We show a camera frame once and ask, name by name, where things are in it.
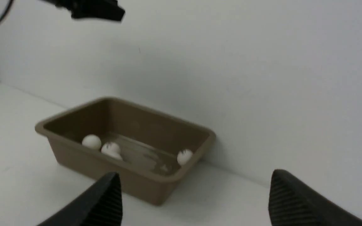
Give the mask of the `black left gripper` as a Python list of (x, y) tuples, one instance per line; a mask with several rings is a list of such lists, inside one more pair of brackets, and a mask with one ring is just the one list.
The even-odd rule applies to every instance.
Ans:
[(117, 0), (44, 0), (71, 13), (72, 19), (102, 19), (121, 22), (125, 10)]

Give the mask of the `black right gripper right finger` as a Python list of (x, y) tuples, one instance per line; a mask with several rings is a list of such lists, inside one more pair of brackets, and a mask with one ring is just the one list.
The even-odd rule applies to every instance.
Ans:
[(283, 169), (272, 173), (268, 212), (273, 226), (362, 226), (362, 219)]

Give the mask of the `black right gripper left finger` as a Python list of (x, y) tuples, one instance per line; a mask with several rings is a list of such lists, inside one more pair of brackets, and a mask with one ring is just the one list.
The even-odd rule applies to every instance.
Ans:
[(120, 176), (109, 172), (39, 226), (120, 226), (122, 219)]

